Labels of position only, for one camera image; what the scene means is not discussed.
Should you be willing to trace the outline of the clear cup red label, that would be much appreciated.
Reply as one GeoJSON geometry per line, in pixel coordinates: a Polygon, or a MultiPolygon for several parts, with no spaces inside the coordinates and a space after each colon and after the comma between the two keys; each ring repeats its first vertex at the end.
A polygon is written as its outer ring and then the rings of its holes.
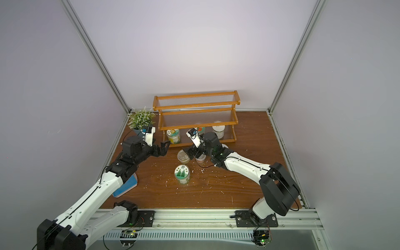
{"type": "Polygon", "coordinates": [[[206,155],[205,154],[202,154],[201,156],[196,158],[196,162],[199,163],[199,164],[202,164],[205,160],[206,160],[206,155]]]}

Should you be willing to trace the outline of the clear cup yellow seeds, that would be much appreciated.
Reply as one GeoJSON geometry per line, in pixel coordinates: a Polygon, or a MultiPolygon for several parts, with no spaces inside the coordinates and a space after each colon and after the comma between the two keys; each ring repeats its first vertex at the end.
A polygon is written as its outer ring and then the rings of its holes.
{"type": "Polygon", "coordinates": [[[190,162],[190,158],[188,154],[184,150],[180,150],[177,154],[177,159],[182,164],[188,164],[190,162]]]}

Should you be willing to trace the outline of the sunflower lid jar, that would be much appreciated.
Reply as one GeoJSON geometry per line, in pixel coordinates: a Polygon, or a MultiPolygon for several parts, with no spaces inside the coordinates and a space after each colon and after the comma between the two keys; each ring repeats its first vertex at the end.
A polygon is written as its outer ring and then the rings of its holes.
{"type": "Polygon", "coordinates": [[[179,129],[169,129],[166,133],[171,144],[179,144],[181,142],[179,129]]]}

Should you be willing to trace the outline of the tomato lid jar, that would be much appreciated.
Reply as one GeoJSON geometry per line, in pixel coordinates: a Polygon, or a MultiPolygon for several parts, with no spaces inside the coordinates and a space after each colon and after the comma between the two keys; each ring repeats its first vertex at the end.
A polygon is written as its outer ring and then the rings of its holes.
{"type": "Polygon", "coordinates": [[[206,128],[205,127],[197,127],[197,131],[199,135],[202,135],[206,132],[206,128]]]}

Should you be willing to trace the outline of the green tree lid jar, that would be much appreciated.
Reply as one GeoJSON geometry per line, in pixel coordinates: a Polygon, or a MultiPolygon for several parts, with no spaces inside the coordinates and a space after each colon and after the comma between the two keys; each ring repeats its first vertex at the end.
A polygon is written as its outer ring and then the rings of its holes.
{"type": "Polygon", "coordinates": [[[179,165],[175,169],[174,175],[181,184],[188,184],[190,181],[190,170],[187,165],[179,165]]]}

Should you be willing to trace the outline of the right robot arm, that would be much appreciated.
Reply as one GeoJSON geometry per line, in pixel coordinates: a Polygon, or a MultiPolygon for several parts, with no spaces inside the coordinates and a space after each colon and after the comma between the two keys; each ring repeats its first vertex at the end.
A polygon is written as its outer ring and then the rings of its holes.
{"type": "Polygon", "coordinates": [[[186,132],[193,145],[185,149],[190,159],[206,155],[215,167],[241,174],[259,184],[263,198],[259,199],[251,211],[259,219],[272,214],[286,216],[297,204],[300,187],[288,170],[280,163],[262,164],[241,156],[237,152],[224,147],[214,132],[202,135],[194,128],[186,132]]]}

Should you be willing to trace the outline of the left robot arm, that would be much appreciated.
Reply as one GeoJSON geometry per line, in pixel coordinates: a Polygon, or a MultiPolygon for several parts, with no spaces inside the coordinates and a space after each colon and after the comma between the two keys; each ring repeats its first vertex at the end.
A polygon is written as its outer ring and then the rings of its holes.
{"type": "Polygon", "coordinates": [[[123,141],[123,150],[107,166],[98,181],[56,219],[44,220],[37,228],[36,250],[86,250],[111,229],[139,219],[137,205],[122,201],[106,215],[90,221],[100,206],[137,171],[149,157],[165,156],[171,142],[155,144],[135,135],[123,141]]]}

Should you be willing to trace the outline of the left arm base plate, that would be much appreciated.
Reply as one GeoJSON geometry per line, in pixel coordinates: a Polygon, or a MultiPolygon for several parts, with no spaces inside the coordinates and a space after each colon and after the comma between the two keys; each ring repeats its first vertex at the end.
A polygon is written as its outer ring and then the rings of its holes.
{"type": "Polygon", "coordinates": [[[153,226],[154,218],[154,210],[136,210],[128,216],[128,219],[125,223],[118,225],[118,227],[149,228],[153,226]]]}

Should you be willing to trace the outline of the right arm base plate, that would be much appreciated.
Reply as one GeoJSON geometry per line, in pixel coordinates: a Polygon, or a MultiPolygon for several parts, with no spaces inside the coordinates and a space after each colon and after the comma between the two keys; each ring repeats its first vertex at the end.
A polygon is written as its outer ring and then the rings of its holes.
{"type": "Polygon", "coordinates": [[[265,219],[260,219],[254,212],[250,210],[236,210],[234,215],[230,216],[235,219],[236,226],[239,228],[249,227],[272,227],[277,228],[278,220],[276,214],[271,214],[265,219]]]}

